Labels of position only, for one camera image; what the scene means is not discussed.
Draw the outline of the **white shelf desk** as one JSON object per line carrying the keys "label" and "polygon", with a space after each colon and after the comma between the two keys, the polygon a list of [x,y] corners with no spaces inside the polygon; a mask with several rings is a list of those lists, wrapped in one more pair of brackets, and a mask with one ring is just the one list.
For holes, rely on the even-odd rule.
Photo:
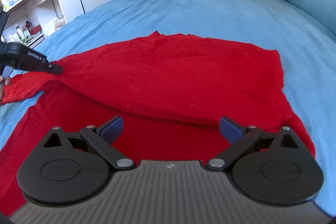
{"label": "white shelf desk", "polygon": [[7,11],[9,18],[2,33],[2,40],[6,41],[16,34],[15,26],[23,26],[29,21],[33,26],[40,25],[39,36],[47,38],[52,34],[51,22],[55,18],[63,18],[69,23],[84,13],[81,0],[20,0]]}

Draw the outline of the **red knitted garment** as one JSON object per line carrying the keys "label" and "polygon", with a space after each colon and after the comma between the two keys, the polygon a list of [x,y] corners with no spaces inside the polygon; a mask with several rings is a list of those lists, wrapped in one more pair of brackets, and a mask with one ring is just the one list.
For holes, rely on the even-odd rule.
{"label": "red knitted garment", "polygon": [[227,116],[267,132],[291,127],[311,154],[315,147],[283,93],[280,55],[253,44],[154,32],[58,61],[63,73],[16,75],[6,105],[37,97],[1,149],[1,212],[23,205],[17,171],[55,126],[77,132],[119,115],[114,147],[132,160],[208,161],[228,141]]}

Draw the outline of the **blue bed sheet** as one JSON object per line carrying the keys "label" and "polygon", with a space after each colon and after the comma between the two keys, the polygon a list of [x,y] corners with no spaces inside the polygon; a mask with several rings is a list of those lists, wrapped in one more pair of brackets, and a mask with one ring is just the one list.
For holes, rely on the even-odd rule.
{"label": "blue bed sheet", "polygon": [[112,0],[78,16],[37,50],[58,60],[155,31],[252,43],[280,53],[284,93],[325,176],[317,202],[335,214],[334,34],[285,0]]}

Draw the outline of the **red box on shelf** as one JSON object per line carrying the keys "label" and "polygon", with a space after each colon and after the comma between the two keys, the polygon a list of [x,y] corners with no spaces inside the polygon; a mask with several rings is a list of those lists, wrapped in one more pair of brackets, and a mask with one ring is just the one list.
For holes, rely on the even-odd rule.
{"label": "red box on shelf", "polygon": [[39,24],[37,26],[29,28],[29,32],[31,35],[36,35],[38,32],[42,32],[41,25]]}

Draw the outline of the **white bottle on shelf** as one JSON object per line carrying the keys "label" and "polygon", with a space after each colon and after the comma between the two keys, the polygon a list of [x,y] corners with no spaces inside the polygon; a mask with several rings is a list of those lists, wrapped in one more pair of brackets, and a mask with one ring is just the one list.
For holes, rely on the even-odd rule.
{"label": "white bottle on shelf", "polygon": [[17,24],[15,25],[15,29],[16,29],[17,36],[19,37],[20,41],[24,43],[26,41],[25,34],[23,33],[23,31]]}

